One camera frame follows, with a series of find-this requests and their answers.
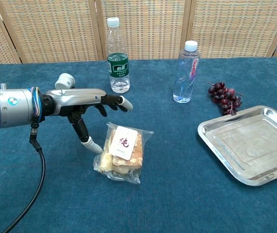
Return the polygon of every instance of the blue tablecloth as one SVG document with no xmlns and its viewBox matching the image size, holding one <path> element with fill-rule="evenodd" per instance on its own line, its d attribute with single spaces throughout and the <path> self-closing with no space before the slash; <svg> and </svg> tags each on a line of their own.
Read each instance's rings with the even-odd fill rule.
<svg viewBox="0 0 277 233">
<path fill-rule="evenodd" d="M 130 61 L 130 113 L 95 108 L 84 115 L 95 142 L 107 126 L 154 131 L 147 142 L 141 185 L 111 181 L 93 170 L 87 151 L 67 118 L 47 117 L 38 141 L 46 157 L 42 191 L 12 232 L 277 232 L 277 179 L 252 187 L 236 180 L 205 145 L 198 125 L 221 115 L 208 82 L 226 82 L 244 93 L 242 109 L 277 109 L 277 58 L 202 59 L 190 103 L 173 101 L 176 60 Z M 0 65 L 10 88 L 53 89 L 67 72 L 77 88 L 112 94 L 107 63 Z M 0 130 L 0 231 L 23 210 L 37 189 L 40 159 L 28 143 L 30 126 Z"/>
</svg>

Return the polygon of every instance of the tray rim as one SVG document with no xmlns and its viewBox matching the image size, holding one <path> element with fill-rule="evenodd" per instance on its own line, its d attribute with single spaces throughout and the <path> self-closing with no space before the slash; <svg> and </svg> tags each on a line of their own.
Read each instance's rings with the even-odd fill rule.
<svg viewBox="0 0 277 233">
<path fill-rule="evenodd" d="M 243 115 L 246 112 L 250 112 L 250 110 L 254 111 L 254 110 L 257 110 L 257 109 L 261 109 L 261 108 L 266 108 L 266 109 L 272 110 L 275 113 L 277 113 L 277 110 L 274 109 L 274 108 L 271 108 L 271 107 L 268 107 L 268 106 L 265 106 L 265 105 L 257 105 L 257 106 L 254 106 L 254 107 L 250 107 L 250 108 L 238 111 L 236 113 L 236 115 L 234 115 L 234 116 L 226 115 L 226 116 L 221 116 L 221 117 L 218 117 L 218 118 L 214 118 L 214 119 L 211 119 L 211 120 L 204 121 L 204 122 L 199 124 L 198 129 L 197 129 L 198 134 L 200 135 L 200 137 L 203 139 L 203 141 L 206 143 L 206 145 L 211 149 L 211 151 L 216 155 L 216 157 L 222 162 L 222 164 L 225 166 L 225 168 L 231 173 L 231 175 L 233 175 L 233 177 L 235 177 L 238 181 L 240 181 L 240 182 L 242 182 L 246 185 L 250 185 L 250 186 L 260 186 L 260 185 L 263 185 L 265 183 L 270 182 L 271 180 L 267 180 L 265 182 L 259 182 L 259 180 L 252 181 L 252 180 L 246 179 L 246 178 L 242 177 L 241 175 L 239 175 L 236 172 L 236 170 L 233 169 L 232 166 L 227 162 L 227 160 L 223 157 L 223 155 L 217 151 L 217 149 L 214 147 L 214 145 L 211 143 L 211 141 L 204 135 L 204 133 L 202 132 L 202 129 L 208 124 L 233 119 L 233 118 L 236 118 L 238 116 Z"/>
</svg>

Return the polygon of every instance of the bottle label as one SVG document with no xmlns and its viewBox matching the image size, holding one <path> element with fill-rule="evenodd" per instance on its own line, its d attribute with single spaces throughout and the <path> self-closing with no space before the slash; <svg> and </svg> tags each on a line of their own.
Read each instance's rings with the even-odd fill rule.
<svg viewBox="0 0 277 233">
<path fill-rule="evenodd" d="M 189 75 L 189 80 L 194 80 L 196 77 L 196 71 L 197 71 L 197 66 L 198 66 L 199 59 L 196 58 L 192 61 L 192 66 L 191 66 L 191 72 Z"/>
<path fill-rule="evenodd" d="M 129 74 L 128 56 L 124 53 L 113 53 L 108 56 L 109 75 L 121 78 Z"/>
</svg>

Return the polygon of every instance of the water bottle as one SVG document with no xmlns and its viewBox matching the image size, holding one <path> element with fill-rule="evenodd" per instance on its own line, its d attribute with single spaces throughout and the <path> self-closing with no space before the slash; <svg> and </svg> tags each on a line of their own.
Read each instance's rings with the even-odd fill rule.
<svg viewBox="0 0 277 233">
<path fill-rule="evenodd" d="M 185 49 L 179 52 L 178 73 L 173 91 L 173 99 L 178 103 L 187 103 L 191 99 L 200 58 L 197 47 L 196 41 L 189 40 L 185 43 Z"/>
<path fill-rule="evenodd" d="M 122 31 L 119 29 L 119 18 L 107 19 L 109 33 L 106 40 L 106 55 L 111 89 L 124 93 L 130 88 L 127 47 Z"/>
</svg>

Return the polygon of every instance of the red grape bunch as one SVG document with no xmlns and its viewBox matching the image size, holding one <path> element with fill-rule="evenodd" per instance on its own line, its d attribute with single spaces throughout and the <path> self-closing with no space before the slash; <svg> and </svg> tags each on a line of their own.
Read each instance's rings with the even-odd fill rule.
<svg viewBox="0 0 277 233">
<path fill-rule="evenodd" d="M 220 103 L 221 109 L 224 111 L 223 115 L 235 115 L 237 109 L 240 108 L 242 104 L 241 98 L 235 95 L 235 89 L 228 89 L 225 87 L 224 82 L 209 84 L 212 85 L 212 87 L 208 89 L 208 92 L 211 94 L 212 101 L 214 103 Z"/>
</svg>

